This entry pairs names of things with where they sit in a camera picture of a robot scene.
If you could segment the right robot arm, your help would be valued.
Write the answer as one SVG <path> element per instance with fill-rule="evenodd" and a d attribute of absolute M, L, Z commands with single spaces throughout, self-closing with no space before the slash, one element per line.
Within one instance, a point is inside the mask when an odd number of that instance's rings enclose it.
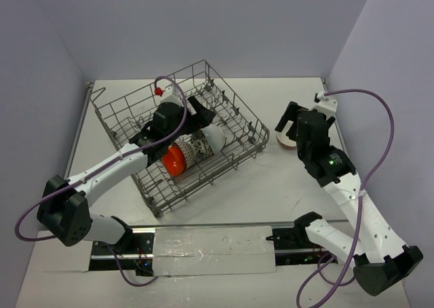
<path fill-rule="evenodd" d="M 347 154 L 331 145 L 329 129 L 334 121 L 319 106 L 307 109 L 290 102 L 275 131 L 296 143 L 305 170 L 337 203 L 354 228 L 357 242 L 316 212 L 295 220 L 294 239 L 303 248 L 317 244 L 340 260 L 349 260 L 357 283 L 377 296 L 409 276 L 423 254 L 394 232 L 361 188 L 360 176 Z"/>

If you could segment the brown bottom bowl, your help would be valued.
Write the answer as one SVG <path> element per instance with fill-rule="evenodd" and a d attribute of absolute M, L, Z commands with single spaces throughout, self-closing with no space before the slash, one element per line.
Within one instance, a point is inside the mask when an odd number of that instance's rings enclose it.
<path fill-rule="evenodd" d="M 277 139 L 278 144 L 281 147 L 283 147 L 284 149 L 295 151 L 296 150 L 296 142 L 289 139 L 289 137 L 286 135 L 286 133 L 292 127 L 292 124 L 293 124 L 292 121 L 288 121 L 281 132 L 276 132 L 276 139 Z"/>

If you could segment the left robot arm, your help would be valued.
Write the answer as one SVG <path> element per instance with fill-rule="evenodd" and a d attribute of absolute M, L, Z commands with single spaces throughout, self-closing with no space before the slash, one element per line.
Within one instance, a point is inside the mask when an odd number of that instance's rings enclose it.
<path fill-rule="evenodd" d="M 48 180 L 37 220 L 65 246 L 82 240 L 108 244 L 122 253 L 132 246 L 132 229 L 116 216 L 92 214 L 91 206 L 109 189 L 130 175 L 160 160 L 180 136 L 209 126 L 215 117 L 195 97 L 185 104 L 161 102 L 153 118 L 114 155 L 76 176 Z"/>

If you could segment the white bowl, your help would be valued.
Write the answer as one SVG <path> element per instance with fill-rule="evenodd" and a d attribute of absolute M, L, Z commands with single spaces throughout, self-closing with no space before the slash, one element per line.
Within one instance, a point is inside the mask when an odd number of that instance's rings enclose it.
<path fill-rule="evenodd" d="M 214 154 L 223 149 L 226 142 L 226 136 L 220 126 L 210 124 L 209 126 L 202 128 L 201 131 L 209 142 Z"/>

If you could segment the brown patterned bowl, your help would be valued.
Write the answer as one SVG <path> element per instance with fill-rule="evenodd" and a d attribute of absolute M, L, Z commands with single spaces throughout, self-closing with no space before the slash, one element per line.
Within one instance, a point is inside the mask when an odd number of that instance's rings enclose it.
<path fill-rule="evenodd" d="M 186 162 L 186 168 L 191 168 L 195 163 L 196 152 L 194 146 L 189 142 L 177 142 L 179 149 L 184 155 L 184 160 Z"/>

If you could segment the leaf patterned bowl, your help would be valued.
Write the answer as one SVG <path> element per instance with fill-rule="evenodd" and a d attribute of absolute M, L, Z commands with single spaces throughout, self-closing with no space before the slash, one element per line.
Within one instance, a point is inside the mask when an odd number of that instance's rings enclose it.
<path fill-rule="evenodd" d="M 195 132 L 191 135 L 191 144 L 195 149 L 196 157 L 199 159 L 207 159 L 214 154 L 202 131 Z"/>

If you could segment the orange bowl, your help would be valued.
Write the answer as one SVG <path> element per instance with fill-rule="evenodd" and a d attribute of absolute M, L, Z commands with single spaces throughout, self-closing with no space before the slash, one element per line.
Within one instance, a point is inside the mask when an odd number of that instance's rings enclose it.
<path fill-rule="evenodd" d="M 186 170 L 184 153 L 178 147 L 170 146 L 161 161 L 170 176 L 179 176 Z"/>

